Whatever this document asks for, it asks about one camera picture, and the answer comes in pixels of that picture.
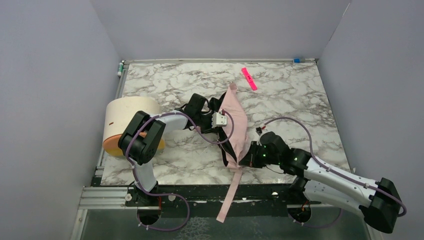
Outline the pink folding umbrella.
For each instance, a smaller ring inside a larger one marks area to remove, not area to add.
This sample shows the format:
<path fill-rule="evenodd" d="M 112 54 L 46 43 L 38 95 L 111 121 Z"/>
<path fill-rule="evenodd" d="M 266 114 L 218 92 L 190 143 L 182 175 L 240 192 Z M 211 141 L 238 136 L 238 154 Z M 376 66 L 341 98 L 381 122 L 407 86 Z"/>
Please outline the pink folding umbrella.
<path fill-rule="evenodd" d="M 237 85 L 233 82 L 221 97 L 222 101 L 218 107 L 218 112 L 222 112 L 229 117 L 229 123 L 218 132 L 219 141 L 228 141 L 220 145 L 222 161 L 224 165 L 233 172 L 232 182 L 227 191 L 221 209 L 216 218 L 223 223 L 226 219 L 230 206 L 235 197 L 242 176 L 242 167 L 239 161 L 246 155 L 248 146 L 248 118 L 240 101 L 237 98 Z"/>

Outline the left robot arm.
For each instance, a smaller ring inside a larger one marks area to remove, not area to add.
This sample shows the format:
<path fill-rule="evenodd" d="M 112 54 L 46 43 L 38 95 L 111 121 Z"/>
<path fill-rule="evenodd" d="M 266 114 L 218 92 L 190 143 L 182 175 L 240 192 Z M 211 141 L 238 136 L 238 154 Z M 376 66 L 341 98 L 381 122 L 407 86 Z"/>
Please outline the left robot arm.
<path fill-rule="evenodd" d="M 177 130 L 195 130 L 207 142 L 223 150 L 232 148 L 230 138 L 234 126 L 225 133 L 227 123 L 234 124 L 232 115 L 221 109 L 225 96 L 207 99 L 194 93 L 189 102 L 171 112 L 150 115 L 137 111 L 118 140 L 118 147 L 131 164 L 134 185 L 145 194 L 155 196 L 157 179 L 151 160 L 164 134 Z"/>

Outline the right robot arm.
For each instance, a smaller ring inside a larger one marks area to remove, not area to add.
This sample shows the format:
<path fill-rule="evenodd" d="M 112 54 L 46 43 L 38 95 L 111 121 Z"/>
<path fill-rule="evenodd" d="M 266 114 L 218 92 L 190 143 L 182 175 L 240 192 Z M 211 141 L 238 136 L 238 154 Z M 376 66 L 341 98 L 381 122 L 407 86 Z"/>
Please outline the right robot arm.
<path fill-rule="evenodd" d="M 251 168 L 277 165 L 296 177 L 292 186 L 307 200 L 354 213 L 382 233 L 394 231 L 402 206 L 395 184 L 387 178 L 374 180 L 333 167 L 306 150 L 290 148 L 274 132 L 252 141 L 239 164 Z"/>

